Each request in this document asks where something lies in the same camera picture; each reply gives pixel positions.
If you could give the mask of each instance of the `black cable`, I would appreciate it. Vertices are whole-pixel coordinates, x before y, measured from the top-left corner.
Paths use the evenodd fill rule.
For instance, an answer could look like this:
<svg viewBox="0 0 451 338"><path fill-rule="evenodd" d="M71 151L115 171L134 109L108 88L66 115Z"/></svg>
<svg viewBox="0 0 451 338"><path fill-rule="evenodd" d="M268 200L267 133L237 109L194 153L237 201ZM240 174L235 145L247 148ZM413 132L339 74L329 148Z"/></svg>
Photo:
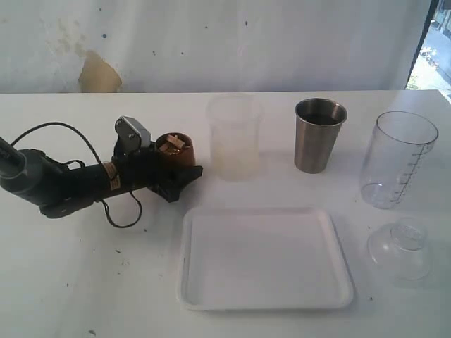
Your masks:
<svg viewBox="0 0 451 338"><path fill-rule="evenodd" d="M105 202L105 200L101 199L100 202L104 205L104 209L105 209L105 215L106 215L106 219L108 220L108 222L114 226L114 227L118 227L119 229L125 229L127 227L132 227L133 225L135 225L136 223L138 223L141 219L141 215L142 215L142 204L141 202L135 197L135 195L132 192L129 192L129 194L131 195L131 197L133 197L133 199L136 201L139 211L138 211L138 217L136 219L135 222L130 223L128 225L124 225L124 226L120 226L114 223L114 221L111 219L110 216L110 208L108 206L108 204Z"/></svg>
<svg viewBox="0 0 451 338"><path fill-rule="evenodd" d="M78 136L81 137L81 139L86 143L86 145L88 146L88 148L90 149L90 151L92 152L92 155L94 155L97 163L99 165L103 165L102 162L100 161L100 157L97 154L97 152L95 151L94 147L91 145L91 143L88 141L88 139L86 138L86 136L84 136L79 130L77 130L75 127L68 125L66 123L62 123L62 122L47 122L47 123L42 123L41 125L37 125L36 127L33 127L29 130L27 130L26 132L22 133L21 135L19 135L19 137L17 137L14 141L11 142L11 146L15 146L21 139L23 139L25 136L31 134L32 132L34 132L35 130L44 128L44 127L48 127L50 125L59 125L61 127L65 127L68 128L70 130L72 130L75 134L77 134ZM78 163L80 165L81 168L85 167L85 163L80 161L80 160L71 160L69 162L66 163L59 163L59 164L64 164L64 165L69 165L71 163ZM116 171L116 173L114 174L114 176L110 179L111 181L114 180L116 177L118 176L118 171ZM124 225L124 226L120 226L114 223L114 221L111 219L110 216L110 212L109 212L109 206L108 204L105 202L105 200L101 199L100 202L104 205L104 209L105 209L105 216L106 219L108 220L108 222L114 226L114 227L118 227L120 229L125 229L127 227L132 227L133 225L135 225L136 223L138 223L141 219L142 216L142 204L141 202L135 197L135 195L130 191L129 194L132 196L132 198L136 201L139 211L138 211L138 217L136 219L135 222L130 223L128 225Z"/></svg>

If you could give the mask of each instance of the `white wall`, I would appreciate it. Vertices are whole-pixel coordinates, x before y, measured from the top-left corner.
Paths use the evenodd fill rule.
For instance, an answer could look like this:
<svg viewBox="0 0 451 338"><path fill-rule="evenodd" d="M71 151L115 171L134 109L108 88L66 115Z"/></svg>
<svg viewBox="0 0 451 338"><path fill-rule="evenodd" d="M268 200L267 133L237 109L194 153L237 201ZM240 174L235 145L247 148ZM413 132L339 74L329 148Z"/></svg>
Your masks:
<svg viewBox="0 0 451 338"><path fill-rule="evenodd" d="M124 92L403 89L429 5L0 0L0 92L77 92L88 49Z"/></svg>

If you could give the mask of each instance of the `frosted plastic cup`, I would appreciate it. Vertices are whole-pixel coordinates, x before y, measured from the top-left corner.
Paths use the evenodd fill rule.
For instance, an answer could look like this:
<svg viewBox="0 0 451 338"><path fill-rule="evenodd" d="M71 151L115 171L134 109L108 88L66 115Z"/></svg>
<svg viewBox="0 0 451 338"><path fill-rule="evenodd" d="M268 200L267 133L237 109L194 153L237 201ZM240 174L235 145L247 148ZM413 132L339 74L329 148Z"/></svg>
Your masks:
<svg viewBox="0 0 451 338"><path fill-rule="evenodd" d="M248 94L222 94L208 103L211 164L222 179L246 180L258 172L261 113Z"/></svg>

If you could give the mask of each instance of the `clear plastic measuring cup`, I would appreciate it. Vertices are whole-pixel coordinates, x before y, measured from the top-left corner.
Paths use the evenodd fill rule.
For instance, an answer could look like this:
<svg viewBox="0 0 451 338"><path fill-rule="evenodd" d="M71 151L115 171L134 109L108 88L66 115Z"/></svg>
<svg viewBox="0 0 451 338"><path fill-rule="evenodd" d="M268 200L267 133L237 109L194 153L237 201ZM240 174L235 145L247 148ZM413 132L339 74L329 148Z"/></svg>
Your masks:
<svg viewBox="0 0 451 338"><path fill-rule="evenodd" d="M211 164L224 180L245 180L259 169L261 106L248 94L222 94L210 100Z"/></svg>
<svg viewBox="0 0 451 338"><path fill-rule="evenodd" d="M381 209L401 202L437 137L437 127L420 115L405 111L380 115L360 175L363 199Z"/></svg>

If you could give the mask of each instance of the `white table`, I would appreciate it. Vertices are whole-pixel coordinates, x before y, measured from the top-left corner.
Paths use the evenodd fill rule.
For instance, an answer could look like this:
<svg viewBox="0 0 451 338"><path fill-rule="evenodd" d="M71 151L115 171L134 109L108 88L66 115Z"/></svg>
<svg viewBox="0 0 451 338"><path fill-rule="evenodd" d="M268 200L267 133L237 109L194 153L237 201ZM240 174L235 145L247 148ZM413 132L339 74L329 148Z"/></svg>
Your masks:
<svg viewBox="0 0 451 338"><path fill-rule="evenodd" d="M0 135L9 141L29 127L60 120L79 128L102 159L116 141L113 124L129 115L156 139L170 131L194 140L204 176L174 204L143 189L138 225L111 227L100 204L49 220L26 201L0 192L0 337L449 337L451 332L451 109L439 92L258 93L261 174L229 183L209 172L204 117L215 94L0 95ZM295 104L323 96L343 104L343 125L327 169L317 175L293 165ZM378 210L359 195L358 174L378 114L405 110L440 130L410 195L399 208ZM31 134L22 147L58 161L94 159L68 130ZM113 217L135 217L129 196L111 199ZM191 312L175 297L181 221L202 206L318 206L332 216L355 286L352 304L325 312ZM366 260L366 239L383 224L412 215L426 221L435 251L432 273L420 283L377 274Z"/></svg>

